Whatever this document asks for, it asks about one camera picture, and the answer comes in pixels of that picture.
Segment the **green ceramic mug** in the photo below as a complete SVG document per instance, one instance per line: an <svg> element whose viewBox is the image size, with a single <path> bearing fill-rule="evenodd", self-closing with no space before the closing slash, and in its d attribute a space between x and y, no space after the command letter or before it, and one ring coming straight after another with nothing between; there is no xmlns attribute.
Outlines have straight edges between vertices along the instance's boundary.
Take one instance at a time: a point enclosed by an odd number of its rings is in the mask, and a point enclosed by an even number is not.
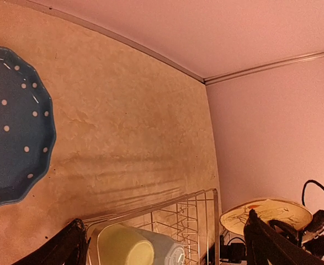
<svg viewBox="0 0 324 265"><path fill-rule="evenodd" d="M131 227L120 224L104 228L98 236L100 264L153 264L152 243Z"/></svg>

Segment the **cream white plate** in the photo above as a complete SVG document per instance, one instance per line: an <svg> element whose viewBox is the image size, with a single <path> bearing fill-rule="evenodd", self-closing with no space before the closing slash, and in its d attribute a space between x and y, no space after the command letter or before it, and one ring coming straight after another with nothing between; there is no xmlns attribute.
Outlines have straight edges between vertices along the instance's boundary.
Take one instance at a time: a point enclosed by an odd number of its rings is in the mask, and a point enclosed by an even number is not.
<svg viewBox="0 0 324 265"><path fill-rule="evenodd" d="M312 213L303 205L284 199L265 198L243 203L224 212L220 216L220 223L229 232L243 236L251 210L265 223L279 220L296 230L305 228L312 221Z"/></svg>

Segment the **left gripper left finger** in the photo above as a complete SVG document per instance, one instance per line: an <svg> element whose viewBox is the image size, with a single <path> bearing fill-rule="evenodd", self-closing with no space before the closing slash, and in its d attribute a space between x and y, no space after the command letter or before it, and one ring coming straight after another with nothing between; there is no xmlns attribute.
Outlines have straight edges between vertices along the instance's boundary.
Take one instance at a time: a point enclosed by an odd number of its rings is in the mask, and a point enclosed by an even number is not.
<svg viewBox="0 0 324 265"><path fill-rule="evenodd" d="M47 243L15 264L86 264L89 243L83 221L74 219Z"/></svg>

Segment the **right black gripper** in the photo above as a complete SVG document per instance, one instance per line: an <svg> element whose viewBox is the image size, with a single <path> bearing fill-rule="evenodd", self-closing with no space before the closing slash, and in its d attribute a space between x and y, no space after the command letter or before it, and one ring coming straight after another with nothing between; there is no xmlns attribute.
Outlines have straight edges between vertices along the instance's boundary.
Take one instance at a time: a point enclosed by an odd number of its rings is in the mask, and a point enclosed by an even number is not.
<svg viewBox="0 0 324 265"><path fill-rule="evenodd" d="M280 220L270 220L269 226L296 246L322 259L324 256L324 210L314 213L311 222L302 230Z"/></svg>

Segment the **light blue ceramic mug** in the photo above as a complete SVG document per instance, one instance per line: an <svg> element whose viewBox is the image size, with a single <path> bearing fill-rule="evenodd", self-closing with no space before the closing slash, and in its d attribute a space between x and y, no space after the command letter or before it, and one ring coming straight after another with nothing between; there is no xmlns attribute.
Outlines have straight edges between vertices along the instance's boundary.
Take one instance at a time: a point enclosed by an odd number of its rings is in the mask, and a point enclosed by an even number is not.
<svg viewBox="0 0 324 265"><path fill-rule="evenodd" d="M149 240L154 249L153 264L161 265L183 265L185 262L184 246L170 236L144 229L134 230Z"/></svg>

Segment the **blue polka dot plate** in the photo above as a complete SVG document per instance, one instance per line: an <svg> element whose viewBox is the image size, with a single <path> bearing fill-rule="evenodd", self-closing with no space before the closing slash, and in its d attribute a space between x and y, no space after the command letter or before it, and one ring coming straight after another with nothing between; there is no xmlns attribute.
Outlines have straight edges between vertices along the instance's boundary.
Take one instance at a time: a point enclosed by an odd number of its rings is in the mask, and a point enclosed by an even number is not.
<svg viewBox="0 0 324 265"><path fill-rule="evenodd" d="M38 72L0 46L0 206L23 200L47 174L55 141L52 99Z"/></svg>

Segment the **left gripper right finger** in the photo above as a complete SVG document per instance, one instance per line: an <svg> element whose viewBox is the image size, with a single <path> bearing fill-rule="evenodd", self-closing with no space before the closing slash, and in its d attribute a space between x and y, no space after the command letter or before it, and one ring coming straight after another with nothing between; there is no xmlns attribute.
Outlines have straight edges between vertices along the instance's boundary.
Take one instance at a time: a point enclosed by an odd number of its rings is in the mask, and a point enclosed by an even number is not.
<svg viewBox="0 0 324 265"><path fill-rule="evenodd" d="M247 264L324 264L324 261L277 233L250 210L244 226Z"/></svg>

